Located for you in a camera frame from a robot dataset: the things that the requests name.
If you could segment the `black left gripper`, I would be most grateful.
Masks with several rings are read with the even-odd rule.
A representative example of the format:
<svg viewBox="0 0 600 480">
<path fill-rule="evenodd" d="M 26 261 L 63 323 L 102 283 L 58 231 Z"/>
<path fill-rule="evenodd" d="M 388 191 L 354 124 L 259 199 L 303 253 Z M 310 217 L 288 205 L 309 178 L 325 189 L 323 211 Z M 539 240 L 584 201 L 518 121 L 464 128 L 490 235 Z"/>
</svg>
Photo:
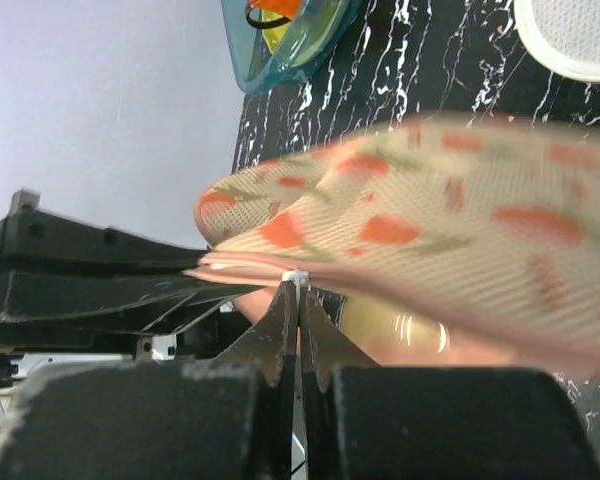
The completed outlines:
<svg viewBox="0 0 600 480">
<path fill-rule="evenodd" d="M 181 333 L 255 290 L 182 275 L 200 255 L 57 216 L 20 192 L 0 221 L 0 349 Z"/>
</svg>

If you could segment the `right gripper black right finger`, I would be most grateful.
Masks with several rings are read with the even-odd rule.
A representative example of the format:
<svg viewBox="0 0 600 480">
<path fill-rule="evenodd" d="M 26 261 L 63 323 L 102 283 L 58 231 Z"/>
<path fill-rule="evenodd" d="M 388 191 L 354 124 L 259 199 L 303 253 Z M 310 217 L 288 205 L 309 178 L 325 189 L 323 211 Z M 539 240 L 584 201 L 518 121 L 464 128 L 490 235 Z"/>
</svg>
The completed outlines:
<svg viewBox="0 0 600 480">
<path fill-rule="evenodd" d="M 567 395 L 519 367 L 381 367 L 299 301 L 311 479 L 599 479 Z"/>
</svg>

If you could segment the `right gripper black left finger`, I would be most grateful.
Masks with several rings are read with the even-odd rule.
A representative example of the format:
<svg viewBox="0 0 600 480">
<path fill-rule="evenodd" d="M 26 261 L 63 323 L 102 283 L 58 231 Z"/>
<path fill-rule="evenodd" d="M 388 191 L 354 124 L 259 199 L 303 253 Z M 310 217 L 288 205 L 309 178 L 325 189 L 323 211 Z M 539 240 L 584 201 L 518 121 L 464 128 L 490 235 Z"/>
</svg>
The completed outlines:
<svg viewBox="0 0 600 480">
<path fill-rule="evenodd" d="M 212 360 L 42 368 L 0 426 L 0 479 L 287 479 L 298 288 Z"/>
</svg>

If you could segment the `pink floral mesh laundry bag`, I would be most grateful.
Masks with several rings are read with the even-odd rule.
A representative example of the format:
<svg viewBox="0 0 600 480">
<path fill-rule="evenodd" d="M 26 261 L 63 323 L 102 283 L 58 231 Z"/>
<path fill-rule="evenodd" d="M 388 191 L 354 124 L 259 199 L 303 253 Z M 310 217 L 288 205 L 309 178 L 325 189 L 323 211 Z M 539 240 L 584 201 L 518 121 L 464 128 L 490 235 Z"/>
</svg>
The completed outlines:
<svg viewBox="0 0 600 480">
<path fill-rule="evenodd" d="M 412 117 L 216 181 L 192 277 L 364 293 L 439 323 L 437 359 L 600 375 L 600 132 Z"/>
</svg>

